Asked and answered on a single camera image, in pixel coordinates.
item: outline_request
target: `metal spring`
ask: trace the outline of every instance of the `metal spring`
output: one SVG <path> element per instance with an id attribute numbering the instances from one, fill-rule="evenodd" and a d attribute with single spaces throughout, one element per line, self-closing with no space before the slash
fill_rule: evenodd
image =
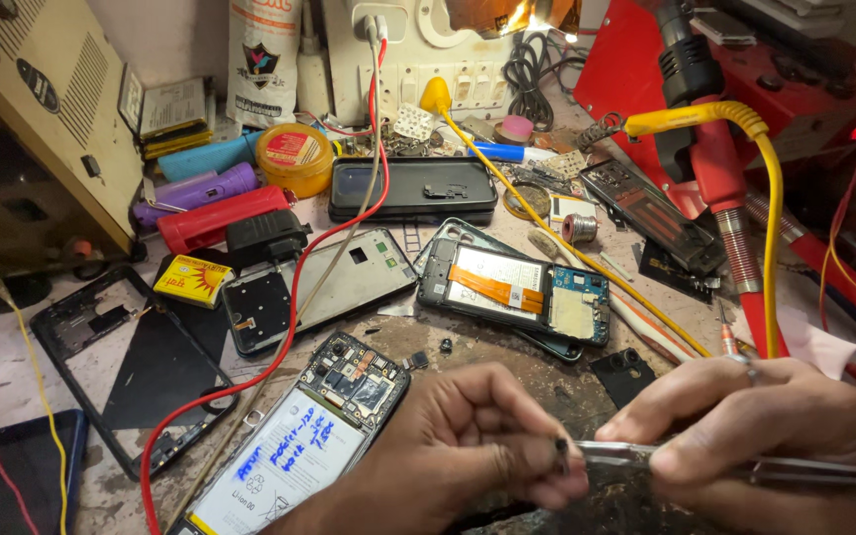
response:
<path id="1" fill-rule="evenodd" d="M 560 235 L 568 244 L 591 242 L 596 239 L 598 225 L 596 218 L 591 215 L 572 213 L 563 218 Z"/>
<path id="2" fill-rule="evenodd" d="M 577 136 L 577 144 L 581 150 L 588 149 L 597 141 L 606 139 L 623 128 L 623 116 L 611 111 L 596 121 Z"/>
<path id="3" fill-rule="evenodd" d="M 731 276 L 739 293 L 762 291 L 762 271 L 749 242 L 749 220 L 742 208 L 715 214 L 729 257 Z"/>
<path id="4" fill-rule="evenodd" d="M 745 210 L 749 211 L 752 219 L 760 225 L 768 227 L 768 199 L 765 195 L 749 191 L 745 196 Z M 798 220 L 788 211 L 782 212 L 782 221 L 780 228 L 781 236 L 788 243 L 794 243 L 795 240 L 807 234 L 807 228 L 804 227 Z"/>

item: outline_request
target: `yellow wire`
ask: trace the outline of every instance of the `yellow wire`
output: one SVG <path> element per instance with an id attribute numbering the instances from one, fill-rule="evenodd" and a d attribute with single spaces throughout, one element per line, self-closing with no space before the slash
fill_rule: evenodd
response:
<path id="1" fill-rule="evenodd" d="M 576 254 L 577 258 L 579 258 L 581 261 L 583 261 L 587 266 L 590 266 L 591 268 L 598 271 L 600 274 L 603 274 L 604 276 L 606 276 L 616 286 L 623 288 L 623 290 L 627 294 L 629 294 L 631 297 L 636 299 L 636 301 L 638 301 L 640 305 L 642 305 L 649 312 L 651 312 L 653 316 L 659 318 L 659 320 L 661 322 L 665 323 L 666 326 L 668 326 L 676 334 L 678 334 L 680 338 L 685 340 L 686 343 L 689 344 L 693 349 L 695 349 L 699 354 L 701 354 L 703 357 L 712 356 L 711 353 L 709 353 L 705 347 L 702 347 L 701 344 L 696 342 L 695 338 L 693 338 L 691 335 L 689 335 L 687 332 L 685 332 L 681 326 L 676 324 L 676 322 L 673 322 L 669 318 L 669 316 L 664 314 L 661 310 L 657 309 L 655 305 L 650 303 L 638 291 L 634 290 L 632 286 L 630 286 L 629 284 L 626 283 L 626 281 L 624 281 L 623 279 L 620 279 L 618 276 L 613 274 L 612 271 L 609 271 L 605 267 L 602 267 L 600 264 L 593 261 L 587 255 L 583 254 L 579 250 L 574 249 L 570 244 L 563 241 L 563 239 L 561 239 L 560 236 L 557 236 L 556 232 L 553 232 L 553 229 L 550 227 L 550 225 L 547 225 L 546 223 L 544 223 L 544 221 L 542 219 L 540 219 L 540 217 L 537 216 L 537 214 L 534 212 L 534 209 L 531 207 L 531 205 L 529 205 L 527 203 L 527 201 L 525 201 L 524 198 L 520 196 L 520 193 L 517 192 L 517 188 L 514 188 L 514 186 L 511 185 L 511 183 L 507 180 L 507 178 L 504 177 L 503 173 L 501 173 L 500 170 L 491 163 L 491 160 L 488 160 L 487 157 L 484 156 L 484 154 L 481 151 L 479 151 L 478 148 L 475 147 L 475 144 L 472 143 L 471 140 L 468 139 L 468 137 L 466 135 L 464 135 L 464 132 L 461 131 L 461 128 L 458 128 L 458 125 L 455 124 L 455 122 L 451 119 L 451 116 L 448 114 L 447 107 L 443 107 L 439 103 L 438 104 L 438 111 L 444 117 L 444 120 L 446 123 L 448 123 L 448 126 L 451 127 L 451 129 L 455 130 L 455 133 L 458 134 L 458 137 L 461 138 L 461 141 L 464 142 L 464 144 L 469 149 L 474 151 L 476 155 L 478 155 L 478 157 L 482 160 L 482 162 L 484 162 L 484 164 L 487 165 L 487 167 L 489 169 L 491 169 L 491 172 L 493 172 L 493 175 L 496 176 L 498 180 L 500 180 L 501 184 L 503 184 L 504 187 L 508 189 L 508 191 L 514 193 L 517 196 L 517 200 L 520 201 L 520 205 L 522 207 L 524 207 L 525 210 L 527 210 L 527 213 L 531 215 L 531 218 L 534 220 L 535 223 L 537 223 L 544 230 L 550 232 L 553 235 L 553 237 L 555 237 L 557 239 L 557 242 L 560 245 L 562 245 L 565 249 L 569 250 L 570 252 Z"/>
<path id="2" fill-rule="evenodd" d="M 62 491 L 62 516 L 61 516 L 61 535 L 67 535 L 67 530 L 65 529 L 65 522 L 67 519 L 68 512 L 68 496 L 67 489 L 65 488 L 65 470 L 67 466 L 67 456 L 65 455 L 65 446 L 62 445 L 61 439 L 58 438 L 58 431 L 55 429 L 55 415 L 52 413 L 52 407 L 49 405 L 49 400 L 45 396 L 45 381 L 42 379 L 42 371 L 38 367 L 38 359 L 35 358 L 35 348 L 31 345 L 31 340 L 29 338 L 29 334 L 25 331 L 25 320 L 22 318 L 22 311 L 18 310 L 18 307 L 15 305 L 15 302 L 12 298 L 5 299 L 3 296 L 0 296 L 3 300 L 8 303 L 11 309 L 15 312 L 15 316 L 18 318 L 18 328 L 22 332 L 22 336 L 25 338 L 25 345 L 29 347 L 29 355 L 31 357 L 31 365 L 35 368 L 35 378 L 38 380 L 38 396 L 42 400 L 42 405 L 45 407 L 45 412 L 49 415 L 49 428 L 52 431 L 52 440 L 54 440 L 55 445 L 58 446 L 58 454 L 61 456 L 62 466 L 59 473 L 60 479 L 58 481 L 58 487 L 61 488 Z"/>
<path id="3" fill-rule="evenodd" d="M 778 155 L 767 134 L 755 136 L 755 144 L 768 168 L 768 228 L 765 235 L 765 341 L 770 359 L 778 358 L 778 311 L 775 296 L 775 272 L 778 270 L 778 233 L 781 228 L 785 187 Z"/>

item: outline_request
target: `phone battery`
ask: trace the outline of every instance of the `phone battery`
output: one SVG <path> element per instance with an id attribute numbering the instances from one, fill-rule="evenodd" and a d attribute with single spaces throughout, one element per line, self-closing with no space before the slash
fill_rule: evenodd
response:
<path id="1" fill-rule="evenodd" d="M 365 435 L 294 388 L 222 468 L 189 519 L 206 533 L 257 533 L 334 482 Z"/>

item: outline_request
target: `workbench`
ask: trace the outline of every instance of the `workbench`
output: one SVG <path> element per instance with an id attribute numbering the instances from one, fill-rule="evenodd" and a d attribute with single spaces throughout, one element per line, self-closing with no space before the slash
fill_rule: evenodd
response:
<path id="1" fill-rule="evenodd" d="M 554 104 L 554 131 L 558 135 L 569 132 L 570 136 L 592 122 L 587 113 L 579 106 L 571 104 L 553 85 L 547 92 Z M 606 147 L 615 157 L 623 161 L 625 156 L 615 147 Z M 316 233 L 332 227 L 325 212 L 328 203 L 326 193 L 311 199 L 299 201 L 294 212 L 303 223 L 310 223 Z M 643 238 L 632 230 L 617 232 L 609 217 L 598 211 L 597 218 L 602 222 L 599 234 L 593 243 L 581 249 L 591 258 L 598 260 L 598 252 L 606 251 L 614 260 L 634 274 L 633 286 L 656 306 L 663 310 L 675 322 L 694 336 L 703 346 L 713 353 L 720 349 L 720 324 L 715 306 L 707 306 L 691 297 L 686 297 L 667 286 L 662 286 L 639 275 L 632 245 L 643 243 Z M 362 229 L 374 225 L 363 225 Z M 401 225 L 387 225 L 395 235 L 398 244 L 404 248 Z M 506 244 L 535 258 L 544 256 L 527 240 L 527 232 L 534 227 L 529 221 L 522 221 L 506 212 L 498 203 L 493 222 L 485 231 Z M 434 234 L 435 227 L 418 225 L 417 232 L 422 245 Z M 753 230 L 756 250 L 761 250 L 764 232 Z M 149 260 L 135 266 L 135 269 L 149 283 L 158 269 L 161 259 L 167 251 L 161 239 L 149 240 Z M 408 253 L 409 260 L 415 253 Z M 800 264 L 790 249 L 782 248 L 778 272 L 778 302 L 792 308 L 808 312 L 812 322 L 817 321 L 818 288 L 807 277 L 795 273 L 792 268 Z M 25 317 L 31 318 L 36 312 L 51 303 L 69 295 L 84 286 L 70 275 L 54 280 L 52 295 L 44 302 L 24 310 Z M 625 297 L 637 309 L 642 308 L 631 298 Z M 589 362 L 609 355 L 626 347 L 635 348 L 649 364 L 657 376 L 668 373 L 674 365 L 640 341 L 636 335 L 618 317 L 611 319 L 611 336 L 608 347 L 587 348 L 581 360 L 574 365 L 546 355 L 540 349 L 519 339 L 502 326 L 480 322 L 474 318 L 426 310 L 414 303 L 414 292 L 399 296 L 389 304 L 414 305 L 415 315 L 411 317 L 386 316 L 374 310 L 353 317 L 347 321 L 328 325 L 320 332 L 308 335 L 294 344 L 288 357 L 269 378 L 263 398 L 257 401 L 257 409 L 267 409 L 284 390 L 297 379 L 313 349 L 335 330 L 343 330 L 356 336 L 365 344 L 374 347 L 380 353 L 400 363 L 417 351 L 424 351 L 431 362 L 423 370 L 413 372 L 414 387 L 426 377 L 455 369 L 460 366 L 500 362 L 514 372 L 541 405 L 560 419 L 574 439 L 591 439 L 592 433 L 616 409 L 603 385 L 589 369 Z M 734 303 L 726 302 L 726 310 L 733 319 L 740 309 Z M 830 331 L 856 344 L 856 323 L 836 306 L 828 302 L 827 313 Z M 365 329 L 379 327 L 373 334 L 364 334 Z M 450 354 L 442 355 L 438 346 L 442 339 L 450 338 L 454 349 Z M 35 342 L 39 361 L 45 375 L 46 390 L 53 410 L 56 412 L 77 407 L 65 383 L 58 377 L 52 363 Z M 125 347 L 108 347 L 108 351 L 124 351 Z M 232 343 L 224 350 L 221 365 L 235 381 L 244 381 L 262 371 L 268 359 L 246 361 L 241 364 L 236 357 Z M 96 377 L 95 381 L 114 380 L 109 377 Z M 249 392 L 244 392 L 243 401 Z M 28 362 L 28 353 L 17 322 L 13 314 L 0 315 L 0 427 L 14 424 L 44 415 L 35 389 L 34 375 Z M 184 490 L 197 475 L 203 463 L 211 455 L 220 441 L 229 418 L 209 433 L 200 443 L 193 445 L 153 482 L 154 497 L 158 517 L 164 521 L 171 516 L 174 507 L 184 494 Z M 232 447 L 239 444 L 248 431 L 241 427 L 238 436 L 223 453 L 228 455 Z M 136 445 L 144 444 L 150 429 L 137 434 Z M 720 529 L 711 527 L 705 520 L 689 515 L 671 505 L 654 501 L 646 486 L 647 475 L 620 468 L 589 468 L 591 489 L 588 496 L 570 505 L 561 512 L 533 511 L 489 527 L 473 529 L 471 533 L 718 533 Z M 86 467 L 77 515 L 75 533 L 104 534 L 146 533 L 145 515 L 141 504 L 141 493 L 136 482 L 128 480 L 107 447 L 93 430 L 89 434 L 86 454 Z"/>

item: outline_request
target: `brush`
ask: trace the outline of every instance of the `brush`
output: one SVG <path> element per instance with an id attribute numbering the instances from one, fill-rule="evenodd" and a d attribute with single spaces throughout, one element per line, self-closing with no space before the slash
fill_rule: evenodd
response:
<path id="1" fill-rule="evenodd" d="M 576 256 L 571 254 L 569 250 L 561 247 L 556 242 L 556 238 L 548 234 L 543 228 L 532 228 L 527 233 L 527 239 L 534 244 L 537 250 L 547 255 L 551 260 L 560 257 L 566 260 L 573 268 L 586 268 Z M 612 291 L 610 292 L 610 308 L 619 317 L 623 318 L 630 328 L 652 347 L 655 352 L 674 364 L 682 364 L 695 358 L 692 353 L 680 346 L 672 336 L 666 334 L 659 325 L 652 322 L 646 315 L 636 310 L 635 307 L 630 306 L 622 297 Z"/>

